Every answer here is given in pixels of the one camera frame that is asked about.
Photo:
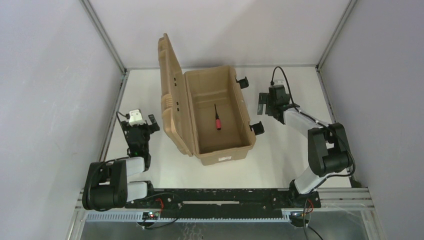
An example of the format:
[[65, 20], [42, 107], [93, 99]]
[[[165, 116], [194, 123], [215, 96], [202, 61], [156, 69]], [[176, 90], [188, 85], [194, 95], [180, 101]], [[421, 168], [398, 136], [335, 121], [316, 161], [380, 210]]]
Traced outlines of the red black screwdriver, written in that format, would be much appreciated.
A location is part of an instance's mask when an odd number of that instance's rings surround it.
[[214, 104], [214, 111], [215, 111], [215, 127], [218, 131], [222, 129], [221, 120], [217, 111], [217, 106]]

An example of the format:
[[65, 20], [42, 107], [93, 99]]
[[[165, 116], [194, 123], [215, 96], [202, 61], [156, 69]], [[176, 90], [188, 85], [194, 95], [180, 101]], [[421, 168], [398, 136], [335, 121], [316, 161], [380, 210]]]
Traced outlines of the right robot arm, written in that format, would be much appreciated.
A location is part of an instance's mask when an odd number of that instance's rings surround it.
[[257, 113], [273, 117], [307, 139], [308, 166], [290, 182], [292, 199], [313, 193], [329, 178], [343, 177], [345, 169], [355, 170], [344, 126], [338, 122], [324, 123], [306, 113], [292, 102], [283, 85], [272, 85], [268, 92], [259, 93]]

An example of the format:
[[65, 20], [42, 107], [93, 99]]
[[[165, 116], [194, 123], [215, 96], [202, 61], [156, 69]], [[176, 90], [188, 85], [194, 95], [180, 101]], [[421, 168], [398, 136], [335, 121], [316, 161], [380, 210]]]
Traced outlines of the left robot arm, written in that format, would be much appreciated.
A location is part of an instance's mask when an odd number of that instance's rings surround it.
[[84, 209], [105, 212], [122, 208], [130, 201], [128, 177], [150, 168], [149, 141], [160, 130], [153, 114], [148, 119], [150, 124], [128, 113], [126, 120], [118, 121], [127, 144], [127, 156], [89, 165], [82, 194]]

